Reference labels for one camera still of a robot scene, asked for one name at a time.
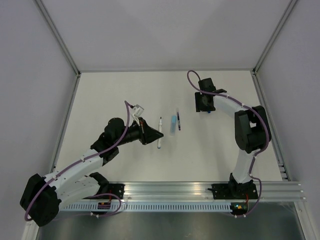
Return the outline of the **light blue highlighter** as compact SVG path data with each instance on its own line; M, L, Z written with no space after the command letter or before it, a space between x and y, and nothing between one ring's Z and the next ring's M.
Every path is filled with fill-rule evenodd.
M177 116L172 115L171 116L171 122L170 122L170 133L173 135L176 132L176 124L177 124Z

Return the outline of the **purple pen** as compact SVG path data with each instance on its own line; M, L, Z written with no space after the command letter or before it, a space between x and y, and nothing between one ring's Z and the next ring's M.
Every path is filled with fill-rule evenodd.
M181 121L180 121L180 113L179 113L179 110L176 111L176 117L177 117L178 130L181 131Z

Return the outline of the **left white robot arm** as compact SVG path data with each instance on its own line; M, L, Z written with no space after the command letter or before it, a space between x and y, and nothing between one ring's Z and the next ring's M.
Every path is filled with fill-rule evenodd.
M142 117L130 126L126 126L121 118L112 118L79 160L65 169L45 176L36 173L28 179L19 202L25 210L25 221L34 221L43 227L70 204L86 198L104 199L109 193L109 182L96 170L117 156L119 146L134 141L148 145L163 136Z

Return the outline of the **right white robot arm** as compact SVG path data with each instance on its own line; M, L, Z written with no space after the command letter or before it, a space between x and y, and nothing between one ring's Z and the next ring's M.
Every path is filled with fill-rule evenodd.
M235 168L228 183L213 183L208 190L215 200L258 199L252 178L254 162L259 151L272 139L263 106L248 107L230 97L224 89L216 89L211 78L198 81L200 91L194 94L197 112L220 110L234 120L234 137L239 148Z

